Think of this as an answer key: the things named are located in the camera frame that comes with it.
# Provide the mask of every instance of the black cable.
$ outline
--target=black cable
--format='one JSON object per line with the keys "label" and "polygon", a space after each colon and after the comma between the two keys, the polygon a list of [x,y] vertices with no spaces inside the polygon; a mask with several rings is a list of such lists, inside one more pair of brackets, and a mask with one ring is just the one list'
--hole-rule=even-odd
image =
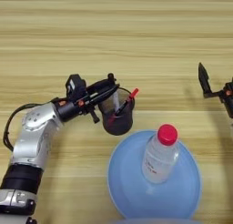
{"label": "black cable", "polygon": [[10,116],[10,118],[8,118],[7,122],[6,122],[6,125],[5,125],[5,131],[4,131],[4,137],[3,137],[3,141],[4,141],[4,145],[9,148],[11,151],[13,151],[13,146],[9,140],[9,127],[10,127],[10,124],[11,124],[11,121],[12,119],[14,118],[14,116],[22,111],[22,110],[25,110],[25,109],[29,109],[29,108],[33,108],[33,107],[36,107],[36,106],[40,106],[41,104],[25,104],[25,105],[22,105],[21,107],[19,107],[18,109],[16,109]]}

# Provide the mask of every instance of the blue bowl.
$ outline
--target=blue bowl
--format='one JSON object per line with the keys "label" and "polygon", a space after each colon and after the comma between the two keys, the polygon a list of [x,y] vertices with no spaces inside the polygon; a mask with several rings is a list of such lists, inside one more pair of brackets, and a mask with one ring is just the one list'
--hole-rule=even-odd
{"label": "blue bowl", "polygon": [[126,219],[190,219],[200,201],[202,185],[196,160],[178,141],[180,153],[169,179],[153,184],[142,173],[145,145],[155,131],[139,131],[118,144],[109,162],[108,190]]}

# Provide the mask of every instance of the clear water bottle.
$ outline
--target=clear water bottle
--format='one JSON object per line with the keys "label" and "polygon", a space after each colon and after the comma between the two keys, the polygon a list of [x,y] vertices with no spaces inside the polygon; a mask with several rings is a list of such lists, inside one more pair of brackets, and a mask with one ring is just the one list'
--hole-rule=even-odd
{"label": "clear water bottle", "polygon": [[162,183],[169,177],[179,154],[177,130],[171,125],[159,128],[146,145],[142,170],[147,180]]}

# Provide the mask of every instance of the bottle label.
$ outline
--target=bottle label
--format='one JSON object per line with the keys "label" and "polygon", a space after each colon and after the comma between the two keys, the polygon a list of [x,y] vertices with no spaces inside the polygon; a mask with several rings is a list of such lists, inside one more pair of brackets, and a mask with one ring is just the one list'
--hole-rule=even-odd
{"label": "bottle label", "polygon": [[148,150],[145,153],[144,166],[153,176],[166,177],[170,171],[170,165],[157,160]]}

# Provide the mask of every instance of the red pen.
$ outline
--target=red pen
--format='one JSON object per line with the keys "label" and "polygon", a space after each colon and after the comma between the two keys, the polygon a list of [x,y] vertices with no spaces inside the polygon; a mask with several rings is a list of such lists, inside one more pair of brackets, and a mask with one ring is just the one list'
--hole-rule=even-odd
{"label": "red pen", "polygon": [[132,99],[136,96],[138,93],[138,88],[136,88],[127,98],[126,101],[121,105],[121,107],[113,114],[113,116],[108,120],[108,123],[112,123],[114,121],[114,117],[117,117],[120,115],[120,113],[126,108],[127,104],[132,101]]}

